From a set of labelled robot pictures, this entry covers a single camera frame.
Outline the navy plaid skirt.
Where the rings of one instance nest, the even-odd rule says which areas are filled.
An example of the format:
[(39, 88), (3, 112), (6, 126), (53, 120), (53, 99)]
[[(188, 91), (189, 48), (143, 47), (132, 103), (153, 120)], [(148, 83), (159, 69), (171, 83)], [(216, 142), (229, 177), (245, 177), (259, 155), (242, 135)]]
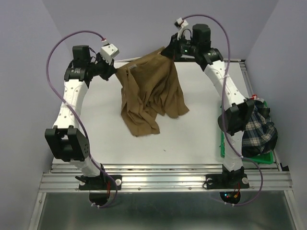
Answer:
[(263, 99), (253, 100), (254, 108), (242, 137), (242, 155), (252, 158), (275, 149), (278, 131), (271, 121), (271, 109)]

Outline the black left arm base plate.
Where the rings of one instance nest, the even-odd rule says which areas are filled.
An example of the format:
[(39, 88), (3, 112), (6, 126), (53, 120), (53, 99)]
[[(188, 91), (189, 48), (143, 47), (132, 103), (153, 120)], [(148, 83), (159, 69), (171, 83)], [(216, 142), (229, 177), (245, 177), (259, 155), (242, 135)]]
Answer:
[(79, 190), (81, 191), (115, 190), (116, 188), (121, 190), (122, 175), (116, 174), (110, 177), (114, 179), (116, 184), (103, 175), (97, 177), (75, 176), (79, 181)]

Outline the aluminium frame rail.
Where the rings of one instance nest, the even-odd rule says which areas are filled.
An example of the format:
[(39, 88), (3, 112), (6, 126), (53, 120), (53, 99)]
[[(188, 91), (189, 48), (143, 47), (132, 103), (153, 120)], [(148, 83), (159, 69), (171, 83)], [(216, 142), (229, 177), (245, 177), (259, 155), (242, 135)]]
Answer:
[[(141, 192), (204, 192), (202, 187), (207, 174), (220, 174), (220, 164), (105, 164), (109, 175), (119, 174), (122, 193)], [(248, 191), (287, 191), (293, 189), (289, 172), (278, 170), (273, 166), (258, 171), (247, 165)], [(48, 173), (43, 174), (39, 191), (45, 193), (79, 192), (76, 176), (81, 172), (68, 163), (54, 163)]]

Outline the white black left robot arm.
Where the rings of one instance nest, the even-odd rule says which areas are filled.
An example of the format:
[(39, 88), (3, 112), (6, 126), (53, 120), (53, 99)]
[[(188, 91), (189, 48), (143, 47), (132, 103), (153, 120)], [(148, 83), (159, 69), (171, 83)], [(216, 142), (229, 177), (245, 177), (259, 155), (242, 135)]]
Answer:
[(108, 80), (116, 73), (114, 57), (119, 50), (106, 43), (95, 58), (89, 46), (74, 46), (73, 60), (64, 74), (64, 93), (58, 117), (52, 128), (45, 130), (45, 139), (56, 159), (78, 168), (82, 175), (77, 177), (81, 190), (118, 190), (115, 178), (109, 176), (103, 165), (93, 159), (90, 143), (80, 115), (83, 100), (95, 76)]

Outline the brown pleated skirt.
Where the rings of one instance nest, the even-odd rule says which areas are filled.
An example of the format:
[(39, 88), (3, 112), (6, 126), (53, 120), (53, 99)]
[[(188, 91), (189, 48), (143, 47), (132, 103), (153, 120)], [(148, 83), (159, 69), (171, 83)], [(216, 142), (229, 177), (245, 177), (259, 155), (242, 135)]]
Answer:
[(189, 112), (173, 59), (162, 48), (117, 68), (121, 117), (135, 137), (159, 134), (157, 115), (177, 119)]

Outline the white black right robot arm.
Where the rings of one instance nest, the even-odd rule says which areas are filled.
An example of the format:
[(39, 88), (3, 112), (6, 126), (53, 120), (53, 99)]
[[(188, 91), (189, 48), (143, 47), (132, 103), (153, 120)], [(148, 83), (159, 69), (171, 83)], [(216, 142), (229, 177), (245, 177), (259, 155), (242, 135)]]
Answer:
[(211, 80), (222, 99), (222, 113), (218, 125), (224, 134), (224, 161), (220, 174), (206, 175), (206, 189), (247, 189), (248, 177), (245, 174), (242, 155), (242, 138), (252, 115), (254, 104), (236, 87), (228, 74), (220, 51), (211, 46), (211, 30), (206, 24), (195, 24), (187, 39), (184, 31), (186, 21), (176, 23), (178, 32), (171, 36), (169, 45), (161, 55), (177, 60), (183, 55), (191, 56), (201, 70)]

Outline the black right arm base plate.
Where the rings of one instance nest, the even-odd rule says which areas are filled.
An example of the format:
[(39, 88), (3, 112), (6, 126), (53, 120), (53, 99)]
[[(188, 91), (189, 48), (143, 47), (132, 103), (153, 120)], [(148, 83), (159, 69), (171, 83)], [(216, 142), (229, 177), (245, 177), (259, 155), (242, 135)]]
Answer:
[(202, 185), (207, 190), (231, 190), (235, 188), (250, 188), (247, 175), (228, 176), (226, 174), (207, 174)]

